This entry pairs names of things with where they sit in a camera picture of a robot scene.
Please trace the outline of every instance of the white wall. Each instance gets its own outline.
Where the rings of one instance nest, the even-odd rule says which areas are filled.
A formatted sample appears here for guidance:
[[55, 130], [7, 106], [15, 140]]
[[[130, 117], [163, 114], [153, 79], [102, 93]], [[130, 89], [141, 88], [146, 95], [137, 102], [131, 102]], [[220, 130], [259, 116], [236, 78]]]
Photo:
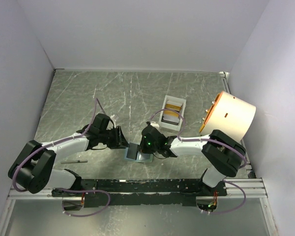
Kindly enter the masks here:
[[282, 236], [295, 236], [295, 0], [271, 0], [231, 70], [231, 92], [257, 106], [245, 136]]
[[0, 0], [0, 216], [7, 172], [35, 134], [52, 71], [16, 0]]
[[229, 71], [268, 0], [18, 0], [55, 68]]

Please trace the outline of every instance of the metal frame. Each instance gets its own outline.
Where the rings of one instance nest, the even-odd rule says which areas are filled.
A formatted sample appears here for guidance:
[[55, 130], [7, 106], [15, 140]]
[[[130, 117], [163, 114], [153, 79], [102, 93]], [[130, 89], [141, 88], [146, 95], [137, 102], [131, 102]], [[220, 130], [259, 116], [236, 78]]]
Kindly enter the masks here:
[[1, 218], [0, 218], [0, 236], [4, 236], [6, 229], [8, 228], [10, 217], [12, 215], [12, 211], [15, 205], [15, 201], [13, 199], [6, 200]]
[[[266, 189], [261, 178], [234, 178], [228, 179], [229, 182], [237, 184], [241, 187], [247, 198], [267, 198]], [[32, 194], [30, 192], [18, 192], [11, 189], [8, 200], [81, 200], [81, 197], [53, 197], [52, 189], [44, 189], [39, 193]], [[242, 198], [242, 192], [235, 186], [226, 183], [227, 196], [219, 198]], [[196, 197], [196, 199], [211, 199], [212, 197]]]
[[272, 210], [270, 207], [269, 199], [268, 198], [260, 198], [260, 203], [262, 206], [262, 211], [264, 212], [265, 222], [269, 234], [271, 236], [279, 236], [279, 231], [275, 225], [274, 217], [272, 214]]

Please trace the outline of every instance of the floor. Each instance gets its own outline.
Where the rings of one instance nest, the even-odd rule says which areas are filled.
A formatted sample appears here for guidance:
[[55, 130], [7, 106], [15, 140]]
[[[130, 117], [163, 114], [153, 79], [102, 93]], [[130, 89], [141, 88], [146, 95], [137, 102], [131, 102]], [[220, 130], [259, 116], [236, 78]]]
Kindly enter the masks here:
[[[72, 135], [89, 123], [94, 97], [108, 115], [119, 116], [126, 139], [139, 143], [145, 121], [161, 109], [165, 95], [187, 100], [187, 127], [183, 137], [199, 136], [200, 121], [216, 95], [224, 90], [218, 73], [160, 72], [78, 72], [57, 70], [44, 106], [35, 139], [48, 142]], [[165, 135], [175, 132], [161, 130]], [[81, 164], [60, 164], [54, 168], [69, 168], [83, 178], [200, 178], [210, 166], [203, 156], [179, 156], [151, 163], [133, 163], [123, 159], [124, 150], [86, 151], [64, 160], [88, 160]], [[239, 170], [237, 178], [247, 178]]]

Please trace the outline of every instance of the cable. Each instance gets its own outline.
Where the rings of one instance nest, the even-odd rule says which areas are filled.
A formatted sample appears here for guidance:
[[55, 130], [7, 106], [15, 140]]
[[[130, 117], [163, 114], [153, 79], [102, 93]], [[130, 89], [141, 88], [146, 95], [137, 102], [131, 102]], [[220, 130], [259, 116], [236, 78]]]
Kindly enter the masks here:
[[13, 178], [12, 178], [12, 184], [13, 184], [13, 187], [15, 188], [16, 191], [18, 191], [18, 192], [26, 192], [27, 191], [26, 189], [20, 189], [16, 184], [16, 176], [18, 175], [20, 169], [25, 165], [25, 163], [27, 163], [29, 160], [31, 160], [33, 158], [33, 156], [35, 156], [37, 153], [39, 153], [40, 151], [42, 151], [45, 148], [49, 148], [51, 146], [61, 144], [61, 143], [64, 143], [64, 142], [72, 140], [72, 139], [78, 139], [78, 138], [83, 137], [87, 133], [87, 131], [89, 130], [90, 126], [92, 125], [92, 123], [93, 123], [93, 121], [95, 119], [97, 104], [100, 106], [102, 112], [104, 114], [106, 114], [103, 107], [102, 107], [102, 105], [100, 104], [99, 100], [97, 98], [95, 98], [95, 107], [94, 107], [94, 111], [93, 111], [91, 121], [90, 121], [90, 123], [88, 124], [88, 126], [86, 127], [86, 129], [84, 130], [84, 132], [82, 134], [74, 136], [74, 137], [71, 136], [71, 137], [66, 137], [66, 138], [63, 138], [63, 139], [59, 139], [59, 140], [57, 140], [57, 141], [55, 141], [53, 143], [41, 146], [36, 151], [32, 152], [27, 158], [25, 158], [24, 161], [21, 162], [21, 164], [16, 168], [16, 170], [15, 170], [15, 172], [13, 174]]
[[177, 138], [179, 141], [182, 142], [181, 138], [180, 138], [180, 134], [184, 131], [185, 129], [185, 126], [186, 126], [186, 120], [185, 118], [177, 111], [173, 110], [173, 109], [168, 109], [168, 108], [164, 108], [164, 109], [161, 109], [157, 112], [155, 112], [150, 118], [149, 118], [149, 122], [151, 122], [151, 120], [154, 118], [154, 116], [156, 116], [158, 113], [162, 112], [162, 111], [171, 111], [171, 112], [175, 112], [181, 119], [182, 119], [182, 129], [178, 132], [177, 134]]
[[148, 121], [151, 122], [151, 120], [154, 118], [154, 116], [156, 116], [156, 115], [157, 115], [159, 112], [161, 112], [161, 111], [172, 111], [172, 112], [175, 112], [175, 113], [178, 114], [178, 116], [182, 119], [182, 129], [181, 129], [181, 130], [178, 132], [178, 134], [177, 134], [177, 138], [178, 138], [179, 141], [181, 141], [181, 142], [197, 142], [197, 141], [200, 141], [200, 142], [201, 142], [201, 141], [207, 141], [207, 142], [212, 142], [212, 143], [216, 143], [216, 144], [222, 145], [222, 146], [226, 147], [227, 149], [229, 149], [229, 150], [235, 152], [235, 153], [236, 153], [236, 154], [237, 154], [237, 155], [243, 160], [244, 164], [241, 165], [240, 168], [243, 168], [243, 167], [245, 167], [245, 166], [247, 165], [247, 160], [246, 160], [246, 158], [245, 158], [245, 157], [244, 157], [239, 151], [237, 151], [236, 149], [232, 148], [231, 146], [229, 146], [229, 145], [227, 145], [227, 144], [225, 144], [225, 143], [222, 143], [222, 142], [220, 142], [220, 141], [213, 140], [213, 139], [201, 139], [201, 138], [200, 138], [200, 139], [182, 139], [182, 138], [180, 137], [180, 134], [184, 131], [187, 122], [186, 122], [185, 118], [184, 118], [179, 112], [177, 112], [177, 111], [175, 111], [175, 110], [168, 109], [168, 108], [161, 109], [161, 110], [155, 112], [155, 113], [150, 117], [150, 119], [149, 119]]
[[[202, 141], [207, 141], [207, 142], [212, 142], [212, 143], [215, 143], [215, 144], [219, 144], [219, 145], [221, 145], [221, 146], [223, 146], [223, 147], [225, 147], [225, 148], [227, 148], [227, 149], [233, 151], [234, 153], [236, 153], [236, 154], [237, 154], [237, 155], [243, 160], [244, 164], [241, 165], [239, 168], [243, 168], [243, 167], [245, 167], [245, 166], [247, 165], [247, 160], [246, 160], [246, 158], [245, 158], [245, 157], [244, 157], [239, 151], [237, 151], [236, 149], [234, 149], [233, 147], [231, 147], [231, 146], [229, 146], [229, 145], [227, 145], [227, 144], [225, 144], [225, 143], [222, 143], [222, 142], [217, 141], [217, 140], [214, 140], [214, 139], [201, 139], [201, 138], [200, 138], [200, 139], [182, 139], [182, 138], [180, 137], [180, 134], [184, 131], [187, 122], [186, 122], [185, 118], [184, 118], [179, 112], [177, 112], [177, 111], [175, 111], [175, 110], [168, 109], [168, 108], [161, 109], [161, 110], [155, 112], [155, 113], [150, 117], [150, 119], [149, 119], [148, 121], [151, 122], [151, 120], [154, 118], [154, 116], [156, 116], [156, 115], [157, 115], [159, 112], [161, 112], [161, 111], [172, 111], [172, 112], [175, 112], [175, 113], [178, 114], [178, 116], [182, 119], [182, 129], [181, 129], [181, 130], [178, 132], [178, 134], [177, 134], [177, 138], [178, 138], [179, 141], [181, 141], [181, 142], [197, 142], [197, 141], [202, 142]], [[236, 184], [234, 184], [234, 183], [228, 182], [228, 181], [226, 181], [226, 180], [223, 180], [223, 181], [224, 181], [225, 183], [229, 183], [229, 184], [231, 184], [231, 185], [237, 187], [240, 191], [242, 191], [242, 193], [244, 194], [244, 200], [242, 201], [242, 203], [241, 203], [240, 205], [238, 205], [237, 207], [235, 207], [235, 208], [233, 208], [233, 209], [226, 210], [226, 211], [220, 211], [220, 212], [212, 212], [212, 213], [211, 213], [211, 212], [208, 212], [208, 214], [224, 214], [224, 213], [232, 212], [232, 211], [237, 210], [237, 209], [239, 209], [240, 207], [242, 207], [242, 206], [245, 204], [245, 202], [246, 202], [246, 193], [245, 193], [245, 191], [244, 191], [241, 187], [239, 187], [238, 185], [236, 185]]]
[[207, 142], [211, 142], [211, 143], [222, 145], [222, 146], [226, 147], [227, 149], [235, 152], [243, 160], [244, 164], [242, 164], [239, 167], [240, 169], [243, 168], [243, 167], [245, 167], [247, 165], [246, 158], [239, 151], [237, 151], [236, 149], [234, 149], [233, 147], [231, 147], [231, 146], [229, 146], [229, 145], [227, 145], [225, 143], [222, 143], [220, 141], [214, 140], [214, 139], [199, 139], [199, 141], [207, 141]]
[[98, 210], [96, 212], [93, 212], [93, 213], [87, 214], [87, 215], [70, 214], [67, 211], [65, 211], [64, 204], [62, 203], [61, 206], [62, 206], [63, 213], [66, 214], [66, 215], [68, 215], [68, 216], [73, 216], [73, 217], [88, 217], [88, 216], [96, 215], [98, 213], [101, 213], [103, 210], [105, 210], [108, 207], [109, 203], [110, 203], [110, 195], [109, 195], [108, 192], [106, 192], [104, 190], [99, 190], [99, 189], [95, 189], [95, 190], [70, 190], [70, 189], [65, 189], [65, 188], [58, 188], [58, 190], [64, 191], [64, 192], [68, 192], [68, 193], [104, 193], [108, 197], [108, 201], [107, 201], [106, 205], [101, 210]]
[[158, 159], [160, 159], [160, 160], [164, 160], [164, 159], [166, 159], [167, 157], [165, 157], [165, 158], [159, 158], [158, 156], [155, 156], [156, 158], [158, 158]]
[[246, 199], [247, 199], [246, 193], [245, 193], [245, 191], [241, 187], [239, 187], [237, 184], [234, 184], [232, 182], [226, 181], [225, 179], [223, 180], [223, 182], [228, 183], [228, 184], [231, 184], [231, 185], [235, 186], [236, 188], [238, 188], [243, 193], [244, 199], [242, 200], [241, 204], [239, 204], [238, 206], [234, 207], [233, 209], [224, 210], [224, 211], [218, 211], [218, 212], [215, 212], [215, 211], [214, 212], [207, 212], [209, 215], [212, 215], [212, 214], [214, 214], [214, 215], [221, 215], [221, 214], [230, 213], [230, 212], [232, 212], [234, 210], [237, 210], [237, 209], [241, 208], [245, 204], [245, 202], [246, 202]]

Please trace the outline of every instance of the black mounting plate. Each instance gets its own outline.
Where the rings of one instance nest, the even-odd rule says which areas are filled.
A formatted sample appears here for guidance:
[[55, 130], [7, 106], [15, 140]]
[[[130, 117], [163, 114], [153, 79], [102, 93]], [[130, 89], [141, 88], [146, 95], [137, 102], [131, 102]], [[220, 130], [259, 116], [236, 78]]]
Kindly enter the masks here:
[[[209, 196], [199, 188], [201, 179], [83, 179], [84, 190], [100, 189], [110, 193], [110, 206], [182, 204], [196, 206], [197, 196]], [[226, 196], [224, 182], [213, 188], [219, 196]], [[57, 189], [52, 191], [53, 197], [82, 196]], [[107, 196], [102, 193], [85, 194], [84, 207], [104, 206]]]

